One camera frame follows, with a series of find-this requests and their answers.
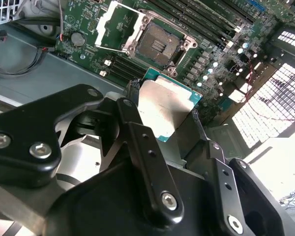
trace green circuit board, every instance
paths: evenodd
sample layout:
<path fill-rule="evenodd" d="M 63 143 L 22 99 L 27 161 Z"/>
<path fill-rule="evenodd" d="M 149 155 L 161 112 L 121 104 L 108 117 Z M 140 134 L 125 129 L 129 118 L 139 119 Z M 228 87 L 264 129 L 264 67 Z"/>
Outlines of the green circuit board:
<path fill-rule="evenodd" d="M 182 28 L 189 37 L 197 42 L 195 48 L 183 52 L 181 62 L 175 66 L 175 76 L 169 75 L 202 93 L 208 92 L 212 87 L 212 85 L 205 86 L 207 82 L 202 79 L 204 75 L 212 77 L 211 73 L 206 72 L 207 66 L 214 58 L 218 61 L 223 58 L 220 64 L 223 65 L 224 63 L 225 57 L 223 56 L 227 52 L 225 53 L 223 48 L 225 48 L 226 42 L 231 42 L 235 35 L 239 34 L 248 43 L 251 42 L 253 46 L 255 38 L 263 38 L 264 21 L 269 21 L 268 18 L 259 17 L 264 13 L 252 7 L 249 14 L 251 14 L 252 19 L 256 18 L 255 22 L 245 25 L 246 22 L 242 16 L 224 8 L 223 5 L 219 4 L 219 1 L 122 0 L 119 2 L 131 9 L 122 5 L 115 8 L 111 19 L 105 25 L 106 31 L 101 46 L 107 49 L 103 49 L 95 45 L 98 37 L 96 27 L 101 17 L 109 9 L 111 2 L 111 0 L 70 0 L 64 15 L 64 40 L 57 42 L 56 50 L 83 68 L 96 74 L 105 75 L 107 79 L 121 86 L 126 86 L 129 80 L 133 78 L 142 78 L 149 67 L 166 71 L 170 66 L 169 64 L 155 63 L 151 57 L 147 57 L 144 53 L 137 53 L 135 57 L 130 58 L 127 54 L 120 52 L 134 31 L 133 27 L 138 18 L 138 13 L 134 10 L 145 9 L 157 13 Z M 181 15 L 178 9 L 189 13 L 188 15 Z M 162 28 L 166 34 L 173 35 L 180 42 L 184 41 L 184 34 L 163 20 L 154 17 L 149 25 L 152 24 Z M 236 28 L 242 28 L 241 33 L 236 32 Z M 81 33 L 85 38 L 85 44 L 81 47 L 74 46 L 70 40 L 70 36 L 75 32 Z M 204 61 L 197 61 L 199 58 L 203 58 Z M 108 61 L 107 63 L 112 62 L 112 65 L 106 65 L 105 61 Z M 203 88 L 197 86 L 199 82 L 204 84 Z"/>
<path fill-rule="evenodd" d="M 122 87 L 156 69 L 202 94 L 204 116 L 214 117 L 221 82 L 246 77 L 280 20 L 295 26 L 289 9 L 269 7 L 275 1 L 69 0 L 56 52 Z"/>

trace black ram slot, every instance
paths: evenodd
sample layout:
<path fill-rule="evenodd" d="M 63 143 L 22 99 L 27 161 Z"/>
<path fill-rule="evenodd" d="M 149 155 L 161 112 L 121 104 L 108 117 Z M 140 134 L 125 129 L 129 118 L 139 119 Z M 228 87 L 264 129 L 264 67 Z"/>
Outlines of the black ram slot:
<path fill-rule="evenodd" d="M 131 80 L 130 78 L 124 77 L 122 74 L 115 72 L 114 70 L 111 70 L 110 74 L 115 76 L 118 79 L 121 79 L 125 84 L 127 84 Z"/>
<path fill-rule="evenodd" d="M 168 3 L 169 5 L 171 5 L 172 7 L 174 7 L 175 9 L 179 10 L 182 14 L 184 13 L 186 16 L 190 17 L 197 24 L 205 27 L 208 31 L 214 33 L 215 35 L 217 35 L 216 33 L 218 33 L 219 35 L 217 36 L 219 38 L 228 37 L 227 32 L 224 32 L 223 29 L 221 29 L 218 25 L 212 24 L 206 18 L 202 17 L 199 13 L 190 9 L 183 3 L 180 3 L 178 1 L 173 1 L 173 0 L 164 0 L 164 1 Z"/>
<path fill-rule="evenodd" d="M 229 25 L 228 23 L 220 20 L 218 17 L 213 15 L 210 11 L 203 8 L 203 6 L 201 6 L 200 4 L 194 2 L 193 0 L 180 0 L 180 2 L 186 5 L 189 9 L 192 9 L 193 11 L 197 12 L 207 21 L 211 22 L 211 24 L 215 24 L 216 26 L 220 27 L 222 31 L 225 32 L 230 37 L 235 36 L 236 32 L 232 25 Z"/>
<path fill-rule="evenodd" d="M 206 38 L 208 41 L 212 42 L 213 44 L 215 44 L 217 46 L 219 46 L 219 45 L 225 46 L 225 43 L 222 40 L 220 40 L 216 35 L 211 34 L 204 27 L 196 25 L 194 22 L 192 22 L 191 19 L 189 19 L 188 17 L 185 17 L 183 14 L 177 12 L 176 10 L 171 9 L 171 7 L 166 6 L 166 5 L 164 6 L 160 2 L 158 2 L 157 0 L 149 0 L 149 2 L 151 2 L 155 6 L 159 7 L 164 12 L 167 12 L 173 18 L 180 21 L 181 23 L 183 23 L 187 27 L 191 28 L 192 30 L 197 32 L 200 36 Z"/>
<path fill-rule="evenodd" d="M 128 67 L 129 70 L 140 72 L 141 74 L 145 75 L 146 71 L 145 69 L 137 66 L 136 64 L 132 63 L 131 61 L 128 61 L 127 59 L 118 56 L 117 54 L 114 55 L 114 61 L 118 61 L 122 63 L 125 67 Z"/>
<path fill-rule="evenodd" d="M 128 74 L 133 75 L 133 76 L 135 76 L 135 77 L 137 77 L 139 79 L 142 78 L 145 75 L 145 73 L 140 73 L 139 71 L 135 71 L 132 68 L 127 67 L 121 61 L 115 61 L 114 64 L 113 64 L 113 67 L 122 69 L 122 70 L 126 71 Z"/>
<path fill-rule="evenodd" d="M 120 68 L 116 68 L 116 67 L 112 67 L 110 70 L 111 74 L 117 74 L 119 76 L 121 76 L 122 78 L 126 79 L 127 81 L 133 80 L 136 77 L 128 74 L 127 72 L 125 72 L 124 70 L 121 70 Z"/>
<path fill-rule="evenodd" d="M 234 3 L 232 3 L 229 0 L 220 0 L 222 3 L 224 3 L 228 8 L 230 8 L 232 11 L 235 11 L 237 15 L 245 20 L 246 22 L 253 24 L 255 22 L 255 19 L 244 12 L 242 9 L 240 9 L 238 6 L 236 6 Z"/>

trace ram slot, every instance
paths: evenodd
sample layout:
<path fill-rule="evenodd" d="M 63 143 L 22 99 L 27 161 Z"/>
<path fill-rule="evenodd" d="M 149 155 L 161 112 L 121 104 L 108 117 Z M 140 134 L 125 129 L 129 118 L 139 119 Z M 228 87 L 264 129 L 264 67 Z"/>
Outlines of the ram slot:
<path fill-rule="evenodd" d="M 132 73 L 140 73 L 140 75 L 143 75 L 143 76 L 145 75 L 145 73 L 147 71 L 146 69 L 143 69 L 143 68 L 137 66 L 133 62 L 128 61 L 127 59 L 120 57 L 117 54 L 114 54 L 113 62 L 122 64 L 124 67 L 127 68 L 127 70 L 131 71 Z"/>
<path fill-rule="evenodd" d="M 184 16 L 183 13 L 181 13 L 181 12 L 175 10 L 175 9 L 172 9 L 168 5 L 162 5 L 162 3 L 160 3 L 158 0 L 149 0 L 149 2 L 151 2 L 155 6 L 159 7 L 164 12 L 170 14 L 173 18 L 175 18 L 179 22 L 183 23 L 184 25 L 186 25 L 190 29 L 194 30 L 201 37 L 207 39 L 211 43 L 213 43 L 213 44 L 215 44 L 217 46 L 219 46 L 219 45 L 225 46 L 225 43 L 222 40 L 220 40 L 217 35 L 210 33 L 209 31 L 206 30 L 206 28 L 204 28 L 204 27 L 200 26 L 199 24 L 195 23 L 189 17 Z"/>
<path fill-rule="evenodd" d="M 179 10 L 181 13 L 184 13 L 190 19 L 194 20 L 197 24 L 205 27 L 208 31 L 213 32 L 215 35 L 217 35 L 216 33 L 218 33 L 219 35 L 217 36 L 219 38 L 229 38 L 229 36 L 225 32 L 223 32 L 223 30 L 219 26 L 217 26 L 216 24 L 212 24 L 210 21 L 207 21 L 205 18 L 203 18 L 197 12 L 185 6 L 183 3 L 173 0 L 164 0 L 164 2 Z"/>
<path fill-rule="evenodd" d="M 131 74 L 138 79 L 141 79 L 145 75 L 145 73 L 135 71 L 120 61 L 115 61 L 113 67 L 119 68 L 120 70 L 124 70 L 127 74 Z"/>
<path fill-rule="evenodd" d="M 230 7 L 233 11 L 237 12 L 243 20 L 246 22 L 253 24 L 255 22 L 255 18 L 244 12 L 242 9 L 240 9 L 238 6 L 236 6 L 234 3 L 232 3 L 229 0 L 221 0 L 224 4 L 226 4 L 228 7 Z"/>
<path fill-rule="evenodd" d="M 235 36 L 236 31 L 234 30 L 234 25 L 229 24 L 228 21 L 220 20 L 220 18 L 218 18 L 209 10 L 203 8 L 203 6 L 199 3 L 196 3 L 193 0 L 180 0 L 180 2 L 186 5 L 189 9 L 192 9 L 193 11 L 197 12 L 199 15 L 205 18 L 206 21 L 209 21 L 211 22 L 211 24 L 215 24 L 216 26 L 220 27 L 220 29 L 225 34 L 229 35 L 230 37 Z"/>

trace ventilation grille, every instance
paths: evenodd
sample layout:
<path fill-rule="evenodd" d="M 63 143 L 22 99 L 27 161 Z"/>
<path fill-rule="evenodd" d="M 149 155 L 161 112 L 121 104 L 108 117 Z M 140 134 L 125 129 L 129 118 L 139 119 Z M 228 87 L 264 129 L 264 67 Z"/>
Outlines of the ventilation grille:
<path fill-rule="evenodd" d="M 13 17 L 23 0 L 0 0 L 0 25 L 19 17 Z"/>
<path fill-rule="evenodd" d="M 275 138 L 295 119 L 295 68 L 284 64 L 256 92 L 233 121 L 249 148 Z"/>

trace capacitor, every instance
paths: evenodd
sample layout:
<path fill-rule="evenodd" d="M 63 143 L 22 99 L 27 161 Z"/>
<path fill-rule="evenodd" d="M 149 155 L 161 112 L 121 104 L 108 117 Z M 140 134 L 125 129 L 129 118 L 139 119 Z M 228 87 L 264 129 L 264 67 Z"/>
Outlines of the capacitor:
<path fill-rule="evenodd" d="M 243 43 L 243 44 L 242 44 L 242 48 L 246 49 L 246 48 L 248 48 L 248 47 L 249 47 L 249 44 L 248 44 L 248 43 Z"/>
<path fill-rule="evenodd" d="M 71 35 L 71 42 L 76 47 L 82 47 L 85 44 L 86 40 L 83 34 L 75 32 Z"/>

